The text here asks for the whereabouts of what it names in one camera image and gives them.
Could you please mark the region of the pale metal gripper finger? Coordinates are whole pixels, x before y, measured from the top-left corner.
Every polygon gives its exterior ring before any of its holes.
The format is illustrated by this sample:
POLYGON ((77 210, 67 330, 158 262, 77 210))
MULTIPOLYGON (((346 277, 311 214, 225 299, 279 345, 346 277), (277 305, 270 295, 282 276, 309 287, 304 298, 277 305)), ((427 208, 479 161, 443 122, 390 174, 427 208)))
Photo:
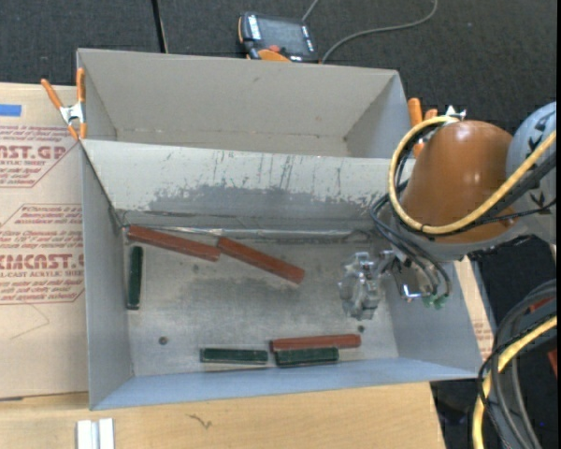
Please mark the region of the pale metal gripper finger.
POLYGON ((374 282, 377 261, 368 252, 354 253, 342 264, 342 275, 338 282, 341 294, 371 294, 376 290, 374 282))
POLYGON ((357 321, 371 320, 381 300, 381 292, 353 294, 344 302, 345 314, 357 321))

